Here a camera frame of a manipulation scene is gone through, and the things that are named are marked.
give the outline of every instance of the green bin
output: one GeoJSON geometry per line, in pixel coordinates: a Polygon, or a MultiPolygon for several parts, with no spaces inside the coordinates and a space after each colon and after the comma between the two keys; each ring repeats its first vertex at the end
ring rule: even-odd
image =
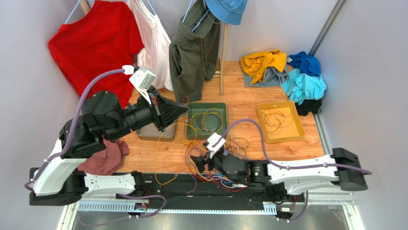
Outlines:
{"type": "MultiPolygon", "coordinates": [[[[207,139],[218,127],[220,127],[217,132],[219,135],[222,135],[227,129],[227,106],[225,103],[189,103],[188,107],[190,108],[188,111],[189,124],[195,129],[200,129],[197,131],[196,139],[207,139]],[[215,114],[204,115],[205,112],[216,113],[219,117],[215,114]]],[[[187,139],[194,140],[194,138],[194,130],[187,126],[187,139]]]]}

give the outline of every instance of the white tank top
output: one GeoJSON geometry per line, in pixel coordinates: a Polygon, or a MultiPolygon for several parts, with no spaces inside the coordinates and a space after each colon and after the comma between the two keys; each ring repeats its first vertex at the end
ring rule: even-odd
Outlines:
{"type": "Polygon", "coordinates": [[[135,16],[145,47],[137,55],[137,64],[156,73],[152,85],[156,89],[166,87],[173,91],[170,78],[170,39],[157,15],[153,15],[142,0],[129,0],[128,6],[135,16]]]}

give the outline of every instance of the yellow cloth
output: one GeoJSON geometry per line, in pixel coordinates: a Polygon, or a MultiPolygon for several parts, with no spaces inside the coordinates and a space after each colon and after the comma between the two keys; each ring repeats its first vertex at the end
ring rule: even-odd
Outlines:
{"type": "Polygon", "coordinates": [[[267,67],[275,67],[282,72],[286,65],[286,54],[278,49],[256,52],[241,58],[244,72],[252,77],[251,84],[263,82],[263,75],[267,67]]]}

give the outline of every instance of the white wall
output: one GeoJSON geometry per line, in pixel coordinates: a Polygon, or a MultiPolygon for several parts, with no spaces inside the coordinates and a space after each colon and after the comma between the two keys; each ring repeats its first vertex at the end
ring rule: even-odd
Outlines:
{"type": "MultiPolygon", "coordinates": [[[[143,0],[150,9],[147,0],[143,0]]],[[[150,0],[170,39],[190,0],[150,0]]],[[[308,52],[336,0],[249,0],[241,25],[229,25],[226,60],[268,49],[308,52]]]]}
{"type": "Polygon", "coordinates": [[[406,0],[350,0],[317,53],[329,141],[374,172],[354,193],[367,230],[408,226],[407,12],[406,0]]]}
{"type": "MultiPolygon", "coordinates": [[[[31,207],[23,184],[51,152],[78,96],[47,43],[76,0],[0,1],[0,229],[55,229],[62,207],[31,207]]],[[[74,15],[79,18],[81,12],[74,15]]]]}

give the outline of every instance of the black cloth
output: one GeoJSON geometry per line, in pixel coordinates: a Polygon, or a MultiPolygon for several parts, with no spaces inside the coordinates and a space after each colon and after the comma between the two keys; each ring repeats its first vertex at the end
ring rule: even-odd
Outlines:
{"type": "Polygon", "coordinates": [[[170,43],[170,76],[177,102],[201,100],[204,80],[215,73],[220,38],[219,20],[198,0],[180,19],[177,34],[170,43]]]}
{"type": "Polygon", "coordinates": [[[322,105],[322,99],[319,100],[304,100],[301,105],[295,103],[297,114],[306,116],[309,112],[318,114],[322,105]]]}

